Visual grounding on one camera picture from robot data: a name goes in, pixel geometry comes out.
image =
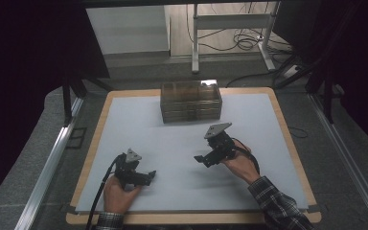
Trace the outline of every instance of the cable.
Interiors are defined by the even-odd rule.
[[[256,30],[253,30],[253,29],[248,29],[249,31],[252,31],[252,32],[254,32],[254,33],[256,33],[256,34],[260,34],[259,32],[257,32]],[[272,40],[272,39],[268,39],[268,41],[270,41],[270,42],[274,42],[274,43],[278,43],[278,44],[282,44],[282,45],[291,45],[291,44],[289,44],[289,43],[286,43],[286,42],[281,42],[281,41],[275,41],[275,40]]]
[[[264,13],[267,12],[267,7],[268,7],[268,2],[265,2],[265,9],[264,9]]]
[[[259,40],[256,39],[255,37],[248,34],[243,34],[244,29],[241,29],[241,31],[238,34],[236,34],[237,31],[238,30],[235,30],[233,39],[234,42],[238,44],[238,47],[240,49],[249,51],[259,43]]]
[[[204,38],[204,37],[207,37],[207,36],[210,36],[210,35],[214,35],[214,34],[217,34],[217,33],[222,32],[222,31],[226,31],[226,29],[222,29],[222,30],[219,30],[219,31],[215,31],[215,32],[210,33],[210,34],[207,34],[207,35],[198,36],[197,38],[198,38],[198,39],[202,39],[202,38]]]
[[[241,143],[241,145],[244,147],[245,150],[247,150],[248,153],[251,153],[249,148],[244,145],[240,140],[236,139],[235,137],[232,137],[232,140],[238,141],[239,143]]]
[[[189,26],[189,22],[188,22],[188,5],[186,5],[186,18],[187,18],[187,33],[188,33],[188,37],[190,38],[190,40],[192,41],[192,42],[194,42],[193,41],[193,39],[191,38],[191,34],[190,34],[190,26]],[[234,48],[236,48],[237,46],[238,46],[238,44],[235,44],[233,47],[230,47],[230,48],[227,48],[227,49],[219,49],[219,48],[215,48],[215,47],[213,47],[213,46],[210,46],[210,45],[207,45],[207,44],[204,44],[204,43],[198,43],[198,45],[201,45],[201,46],[206,46],[206,47],[209,47],[209,48],[211,48],[211,49],[213,49],[213,50],[217,50],[217,51],[229,51],[229,50],[232,50],[232,49],[234,49]]]
[[[214,10],[214,6],[212,5],[212,3],[211,3],[211,9],[212,9],[212,11],[213,11],[215,14],[217,14],[217,12]]]
[[[225,85],[225,88],[229,87],[229,85],[231,83],[233,83],[234,81],[239,81],[239,80],[242,80],[242,79],[246,79],[246,78],[250,78],[250,77],[257,77],[257,76],[265,76],[265,75],[271,75],[271,74],[275,74],[275,77],[273,78],[273,81],[272,81],[272,85],[274,85],[274,80],[278,78],[278,74],[283,71],[292,61],[294,61],[296,58],[296,55],[293,54],[291,55],[278,69],[276,69],[275,71],[272,71],[272,72],[267,72],[267,73],[261,73],[261,74],[251,74],[251,75],[245,75],[245,76],[242,76],[242,77],[239,77],[239,78],[236,78],[236,79],[233,79],[233,80],[230,80],[226,85]]]
[[[255,10],[256,4],[257,4],[257,2],[255,2],[255,5],[253,5],[253,8],[252,8],[252,12],[251,13],[253,13],[253,11]]]
[[[244,12],[246,12],[246,3],[243,3],[243,7],[241,7],[241,9],[239,10],[238,13],[241,13],[242,9],[244,8]]]
[[[106,180],[108,179],[109,175],[111,174],[113,166],[116,164],[118,157],[113,160],[112,164],[110,164],[109,168],[106,171],[105,176],[103,177],[103,181],[101,182],[100,189],[97,191],[95,195],[94,202],[91,206],[91,211],[89,212],[88,222],[86,222],[85,230],[89,230],[91,228],[92,218],[94,216],[95,208],[97,207],[98,200],[100,199],[101,193],[103,192]]]

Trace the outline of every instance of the hand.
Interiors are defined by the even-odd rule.
[[[239,141],[234,140],[234,142],[235,146],[250,151],[249,147],[242,145]],[[222,160],[221,163],[228,167],[234,175],[243,179],[247,184],[252,184],[260,178],[255,164],[253,164],[253,162],[244,153],[238,150],[236,151],[233,159],[225,159]]]
[[[132,191],[125,191],[118,178],[109,177],[103,188],[103,210],[108,213],[124,214],[141,190],[142,186],[137,186]]]

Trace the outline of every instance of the white board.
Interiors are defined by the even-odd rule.
[[[231,122],[225,131],[249,146],[266,175],[284,194],[308,209],[270,99],[266,94],[223,95],[220,120],[163,124],[160,97],[115,98],[98,151],[76,207],[91,209],[101,180],[113,159],[132,148],[143,157],[136,171],[157,170],[129,211],[259,210],[247,184],[224,165],[206,168],[194,160],[211,151],[203,138],[209,126]],[[104,207],[100,198],[97,211]]]

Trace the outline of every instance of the sleeve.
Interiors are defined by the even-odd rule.
[[[264,211],[269,229],[314,229],[310,221],[297,208],[295,200],[280,192],[263,176],[248,187]]]
[[[124,215],[101,212],[98,218],[97,230],[122,230]]]

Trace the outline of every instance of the gray floor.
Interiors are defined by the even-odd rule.
[[[124,66],[112,65],[108,60],[111,80],[104,80],[116,89],[159,88],[162,81],[217,79],[220,86],[231,79],[252,73],[264,73],[265,65],[260,56],[203,57],[200,74],[191,74],[187,58],[155,61],[134,61]],[[317,229],[368,229],[368,209],[351,177],[344,169],[329,136],[320,123],[311,101],[304,93],[307,79],[301,79],[276,91],[280,106],[289,127],[302,128],[307,138],[290,129],[310,185],[322,213]],[[63,153],[57,172],[34,220],[33,229],[83,229],[65,221],[69,204],[82,163],[89,148],[96,123],[100,116],[106,92],[92,83],[85,82],[88,95],[75,128],[86,129],[80,148],[78,140],[70,141]],[[271,76],[250,77],[235,81],[231,86],[269,86]],[[368,179],[368,137],[346,114],[338,100],[333,100],[333,118],[344,141],[360,169]],[[63,122],[61,90],[46,98],[45,110],[29,142],[16,164],[0,187],[0,229],[13,229],[29,199],[47,156],[56,141]]]

